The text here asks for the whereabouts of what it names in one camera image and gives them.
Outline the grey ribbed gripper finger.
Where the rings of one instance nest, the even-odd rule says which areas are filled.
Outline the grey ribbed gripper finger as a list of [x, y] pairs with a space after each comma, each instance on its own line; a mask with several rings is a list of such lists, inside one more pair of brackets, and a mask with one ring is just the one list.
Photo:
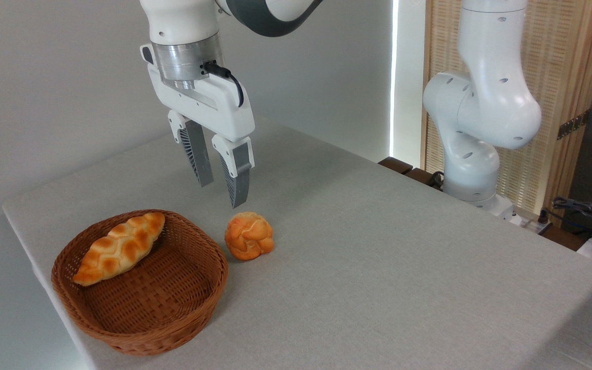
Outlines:
[[255, 167], [251, 139], [245, 137], [240, 141], [230, 141], [221, 135], [214, 135], [212, 144], [220, 155], [232, 208], [237, 208], [247, 201], [250, 170]]
[[184, 149], [198, 183], [201, 187], [206, 187], [214, 181], [214, 178], [204, 129], [197, 122], [187, 119], [174, 110], [169, 111], [168, 120], [174, 140]]

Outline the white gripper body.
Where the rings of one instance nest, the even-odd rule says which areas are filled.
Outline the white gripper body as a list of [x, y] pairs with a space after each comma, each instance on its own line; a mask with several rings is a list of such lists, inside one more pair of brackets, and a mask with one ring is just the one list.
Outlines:
[[242, 140], [254, 131], [255, 119], [249, 99], [244, 98], [242, 104], [239, 102], [241, 84], [210, 74], [196, 80], [193, 89], [178, 90], [162, 82], [151, 45], [142, 45], [140, 50], [155, 93], [167, 108], [230, 141]]

